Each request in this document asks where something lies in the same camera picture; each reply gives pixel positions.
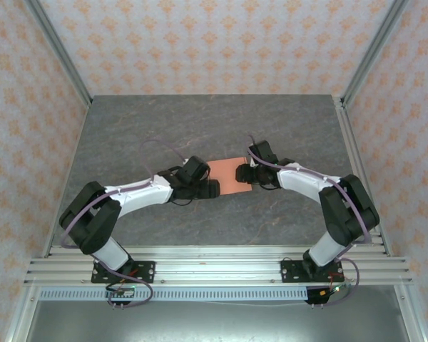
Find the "orange paper box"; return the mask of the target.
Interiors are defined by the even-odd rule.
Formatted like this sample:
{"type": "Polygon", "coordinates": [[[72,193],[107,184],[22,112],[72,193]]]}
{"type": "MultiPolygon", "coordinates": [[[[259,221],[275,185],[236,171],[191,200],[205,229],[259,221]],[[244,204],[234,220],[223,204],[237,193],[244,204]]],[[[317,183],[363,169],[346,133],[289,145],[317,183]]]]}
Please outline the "orange paper box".
{"type": "Polygon", "coordinates": [[[238,182],[235,178],[238,166],[245,164],[245,157],[209,161],[210,178],[219,181],[220,195],[233,195],[251,191],[252,185],[238,182]]]}

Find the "grey metal sheet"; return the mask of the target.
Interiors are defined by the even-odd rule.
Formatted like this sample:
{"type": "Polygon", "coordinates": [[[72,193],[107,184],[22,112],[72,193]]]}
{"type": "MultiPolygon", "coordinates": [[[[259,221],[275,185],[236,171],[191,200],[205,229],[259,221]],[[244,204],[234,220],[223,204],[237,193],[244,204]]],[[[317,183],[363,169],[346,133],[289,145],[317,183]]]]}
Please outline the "grey metal sheet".
{"type": "Polygon", "coordinates": [[[323,309],[153,302],[112,309],[103,302],[38,304],[26,342],[409,342],[398,310],[346,303],[323,309]]]}

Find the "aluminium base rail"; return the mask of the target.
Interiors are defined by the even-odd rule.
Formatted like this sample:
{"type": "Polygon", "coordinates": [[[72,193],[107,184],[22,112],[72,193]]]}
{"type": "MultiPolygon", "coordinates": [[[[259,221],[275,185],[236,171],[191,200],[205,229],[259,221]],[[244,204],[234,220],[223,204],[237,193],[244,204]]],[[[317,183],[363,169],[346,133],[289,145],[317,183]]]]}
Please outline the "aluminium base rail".
{"type": "MultiPolygon", "coordinates": [[[[361,285],[412,283],[404,257],[386,257],[381,246],[359,247],[345,255],[342,268],[349,279],[360,272],[361,285]]],[[[306,246],[163,246],[129,247],[136,260],[156,263],[154,283],[163,286],[265,286],[281,282],[280,262],[301,259],[306,246]]],[[[46,258],[32,259],[25,284],[87,285],[93,260],[78,250],[53,247],[46,258]]]]}

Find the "wide aluminium side rail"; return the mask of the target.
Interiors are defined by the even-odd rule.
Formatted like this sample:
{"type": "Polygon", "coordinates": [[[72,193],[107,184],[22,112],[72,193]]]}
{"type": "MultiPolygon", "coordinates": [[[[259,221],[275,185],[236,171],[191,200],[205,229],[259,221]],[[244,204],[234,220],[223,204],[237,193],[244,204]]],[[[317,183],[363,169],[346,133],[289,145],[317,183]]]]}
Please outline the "wide aluminium side rail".
{"type": "MultiPolygon", "coordinates": [[[[365,172],[365,167],[362,162],[362,158],[360,155],[360,149],[358,147],[354,131],[352,129],[352,124],[349,119],[349,115],[347,112],[347,109],[344,107],[342,103],[342,99],[340,97],[331,96],[333,105],[335,107],[335,113],[338,119],[338,122],[340,124],[340,129],[342,131],[342,137],[345,142],[347,154],[349,156],[349,161],[351,164],[351,168],[353,173],[359,177],[362,184],[365,187],[365,190],[367,194],[369,195],[370,199],[372,200],[373,204],[377,207],[377,204],[374,201],[374,196],[372,194],[372,191],[370,189],[370,184],[367,179],[367,175],[365,172]]],[[[359,247],[366,247],[367,249],[372,249],[375,246],[381,246],[381,252],[386,257],[393,257],[393,251],[391,247],[389,246],[389,239],[387,234],[384,232],[384,229],[382,227],[382,219],[380,220],[380,223],[378,226],[376,226],[374,229],[372,229],[371,234],[374,237],[379,237],[380,242],[373,243],[370,242],[369,244],[360,244],[356,243],[352,248],[351,252],[353,252],[355,249],[358,249],[359,247]]]]}

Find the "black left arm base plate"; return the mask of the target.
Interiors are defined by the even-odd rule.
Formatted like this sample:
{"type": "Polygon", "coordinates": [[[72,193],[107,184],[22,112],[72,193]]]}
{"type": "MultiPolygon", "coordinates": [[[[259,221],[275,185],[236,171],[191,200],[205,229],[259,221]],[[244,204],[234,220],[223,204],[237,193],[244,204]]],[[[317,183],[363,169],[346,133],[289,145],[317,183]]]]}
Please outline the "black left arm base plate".
{"type": "MultiPolygon", "coordinates": [[[[156,263],[154,261],[127,261],[116,273],[153,283],[156,263]]],[[[116,284],[119,282],[131,283],[130,279],[115,275],[98,262],[93,263],[91,282],[93,284],[116,284]]]]}

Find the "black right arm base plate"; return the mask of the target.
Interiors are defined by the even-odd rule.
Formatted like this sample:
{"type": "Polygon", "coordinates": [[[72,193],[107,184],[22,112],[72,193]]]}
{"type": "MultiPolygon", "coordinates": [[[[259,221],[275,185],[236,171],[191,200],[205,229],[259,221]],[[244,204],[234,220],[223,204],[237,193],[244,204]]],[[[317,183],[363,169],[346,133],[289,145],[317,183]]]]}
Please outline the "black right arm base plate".
{"type": "Polygon", "coordinates": [[[280,262],[283,283],[327,283],[343,282],[345,276],[340,262],[317,266],[305,260],[283,259],[280,262]]]}

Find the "aluminium frame post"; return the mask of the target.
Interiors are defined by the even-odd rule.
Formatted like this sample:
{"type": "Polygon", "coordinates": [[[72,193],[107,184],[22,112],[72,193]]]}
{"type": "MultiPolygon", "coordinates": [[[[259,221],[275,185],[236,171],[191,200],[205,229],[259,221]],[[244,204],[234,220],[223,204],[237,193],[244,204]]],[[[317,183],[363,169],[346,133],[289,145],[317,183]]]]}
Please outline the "aluminium frame post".
{"type": "Polygon", "coordinates": [[[349,82],[344,95],[340,98],[340,103],[343,108],[347,108],[353,103],[357,92],[364,83],[370,69],[375,64],[379,53],[387,42],[393,29],[401,19],[403,11],[406,9],[409,0],[393,0],[384,20],[380,24],[374,38],[371,41],[368,49],[366,50],[359,66],[357,67],[354,75],[349,82]]]}
{"type": "Polygon", "coordinates": [[[24,0],[29,11],[32,13],[37,24],[48,41],[56,57],[60,61],[63,69],[65,70],[71,84],[77,92],[82,102],[89,108],[93,102],[93,98],[89,93],[85,83],[83,82],[81,75],[79,74],[75,63],[69,56],[61,37],[57,33],[54,25],[52,24],[46,10],[44,9],[40,0],[24,0]]]}

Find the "aluminium frame leg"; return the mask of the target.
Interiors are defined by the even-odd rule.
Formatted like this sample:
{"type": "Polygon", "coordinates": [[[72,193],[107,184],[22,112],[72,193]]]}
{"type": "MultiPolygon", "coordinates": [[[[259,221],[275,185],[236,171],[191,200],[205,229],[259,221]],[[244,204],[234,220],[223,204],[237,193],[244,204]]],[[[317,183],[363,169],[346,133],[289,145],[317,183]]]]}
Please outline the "aluminium frame leg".
{"type": "Polygon", "coordinates": [[[40,286],[25,286],[18,297],[17,307],[5,342],[26,342],[41,293],[40,286]]]}
{"type": "Polygon", "coordinates": [[[427,333],[421,323],[414,286],[406,284],[394,285],[394,292],[409,342],[427,342],[427,333]]]}

